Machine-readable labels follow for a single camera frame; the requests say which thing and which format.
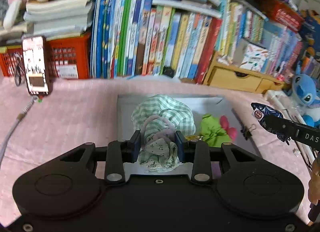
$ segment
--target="white cable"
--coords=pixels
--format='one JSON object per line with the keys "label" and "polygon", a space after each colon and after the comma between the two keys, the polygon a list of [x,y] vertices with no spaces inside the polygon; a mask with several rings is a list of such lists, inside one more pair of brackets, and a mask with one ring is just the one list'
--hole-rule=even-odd
{"label": "white cable", "polygon": [[7,135],[4,137],[4,140],[3,140],[2,144],[0,145],[0,168],[1,168],[1,163],[2,163],[2,160],[3,160],[3,157],[4,157],[5,150],[6,150],[7,145],[8,145],[8,141],[9,141],[12,133],[14,132],[14,130],[16,129],[18,124],[21,122],[21,120],[26,116],[26,114],[28,113],[28,111],[30,110],[30,108],[33,106],[34,102],[37,99],[38,99],[38,97],[36,95],[32,96],[31,101],[22,110],[22,112],[17,116],[16,121],[14,122],[12,127],[10,128],[9,132],[7,133]]}

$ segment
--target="green fabric toy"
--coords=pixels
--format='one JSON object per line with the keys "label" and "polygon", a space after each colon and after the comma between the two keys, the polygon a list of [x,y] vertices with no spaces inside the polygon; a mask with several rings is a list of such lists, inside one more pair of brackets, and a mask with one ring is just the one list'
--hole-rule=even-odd
{"label": "green fabric toy", "polygon": [[221,147],[222,143],[232,142],[230,136],[221,127],[219,119],[212,117],[210,114],[202,116],[200,124],[202,140],[210,147]]}

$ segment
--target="phone screen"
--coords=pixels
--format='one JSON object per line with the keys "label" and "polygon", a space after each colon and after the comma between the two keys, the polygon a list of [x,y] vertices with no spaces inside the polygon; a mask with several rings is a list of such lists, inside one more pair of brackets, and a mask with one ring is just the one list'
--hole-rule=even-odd
{"label": "phone screen", "polygon": [[31,37],[22,41],[26,79],[31,94],[48,94],[45,79],[44,41],[42,37]]}

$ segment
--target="pink bedsheet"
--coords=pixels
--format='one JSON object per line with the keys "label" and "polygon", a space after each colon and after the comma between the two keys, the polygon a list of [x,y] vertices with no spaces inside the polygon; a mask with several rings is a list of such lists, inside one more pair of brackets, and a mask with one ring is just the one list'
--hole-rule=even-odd
{"label": "pink bedsheet", "polygon": [[[269,104],[262,95],[212,88],[202,85],[141,80],[60,80],[42,103],[35,103],[12,135],[0,171],[0,222],[10,224],[20,213],[12,198],[12,186],[23,173],[84,142],[106,146],[116,139],[116,102],[118,94],[210,94],[223,95],[246,126],[256,124],[253,139],[267,161],[295,174],[305,187],[297,215],[309,222],[307,167],[290,146],[266,132],[251,115],[251,102]],[[30,101],[26,87],[16,87],[13,79],[0,81],[0,141],[18,113]]]}

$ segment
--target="smartphone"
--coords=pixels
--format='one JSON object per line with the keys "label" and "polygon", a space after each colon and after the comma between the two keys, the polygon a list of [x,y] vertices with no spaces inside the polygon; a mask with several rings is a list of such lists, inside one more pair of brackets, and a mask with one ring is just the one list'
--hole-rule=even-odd
{"label": "smartphone", "polygon": [[28,92],[30,95],[49,95],[52,91],[47,60],[45,39],[42,36],[22,40],[23,61]]}

